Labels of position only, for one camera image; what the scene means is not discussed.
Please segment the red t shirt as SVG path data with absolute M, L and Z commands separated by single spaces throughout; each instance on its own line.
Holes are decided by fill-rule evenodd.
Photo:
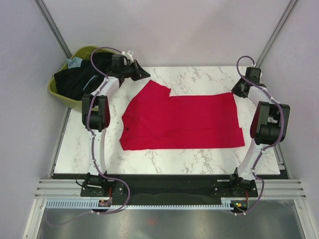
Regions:
M 214 149 L 245 145 L 232 93 L 171 96 L 150 80 L 131 100 L 122 120 L 123 150 Z

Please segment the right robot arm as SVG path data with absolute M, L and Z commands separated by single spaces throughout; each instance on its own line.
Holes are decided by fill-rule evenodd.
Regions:
M 243 162 L 231 174 L 228 190 L 234 196 L 240 196 L 246 188 L 252 189 L 257 179 L 263 154 L 276 146 L 286 137 L 290 106 L 280 104 L 268 93 L 264 84 L 260 83 L 261 69 L 246 68 L 245 75 L 236 83 L 232 93 L 241 98 L 248 98 L 256 111 L 250 126 L 251 144 Z

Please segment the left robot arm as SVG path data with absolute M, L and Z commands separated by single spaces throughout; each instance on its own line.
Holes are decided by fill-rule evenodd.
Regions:
M 107 176 L 104 148 L 105 134 L 111 121 L 109 98 L 127 78 L 139 81 L 151 75 L 129 53 L 112 54 L 111 63 L 105 73 L 94 64 L 93 55 L 90 56 L 90 61 L 94 69 L 104 78 L 95 91 L 82 97 L 82 123 L 88 131 L 91 142 L 92 162 L 89 164 L 88 177 L 95 179 L 92 190 L 97 195 L 104 196 L 110 188 L 109 183 L 102 179 Z

